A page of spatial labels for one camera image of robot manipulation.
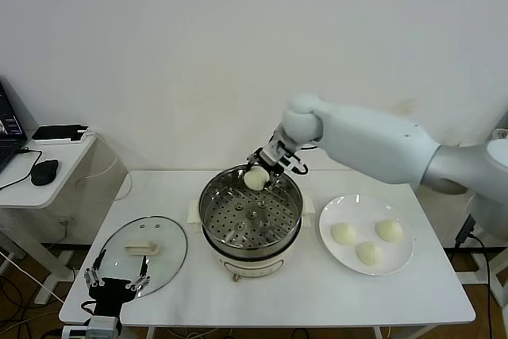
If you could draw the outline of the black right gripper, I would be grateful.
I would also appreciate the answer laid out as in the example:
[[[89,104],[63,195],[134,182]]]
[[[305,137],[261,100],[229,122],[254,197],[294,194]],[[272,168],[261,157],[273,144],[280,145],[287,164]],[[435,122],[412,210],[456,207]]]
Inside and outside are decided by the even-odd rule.
[[[285,167],[280,163],[284,153],[277,144],[267,144],[247,157],[246,170],[250,171],[253,166],[259,164],[270,173],[269,187],[276,188],[283,185],[283,173]]]

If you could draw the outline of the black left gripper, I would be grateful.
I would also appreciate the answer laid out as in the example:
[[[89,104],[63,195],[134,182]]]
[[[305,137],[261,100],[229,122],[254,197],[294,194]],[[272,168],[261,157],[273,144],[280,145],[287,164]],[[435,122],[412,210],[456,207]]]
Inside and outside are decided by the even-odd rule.
[[[134,281],[127,279],[105,278],[99,274],[99,268],[106,254],[102,249],[90,268],[84,273],[89,287],[89,296],[95,301],[94,315],[119,318],[122,306],[135,299],[136,291],[146,287],[150,281],[148,258],[143,256],[140,273]]]

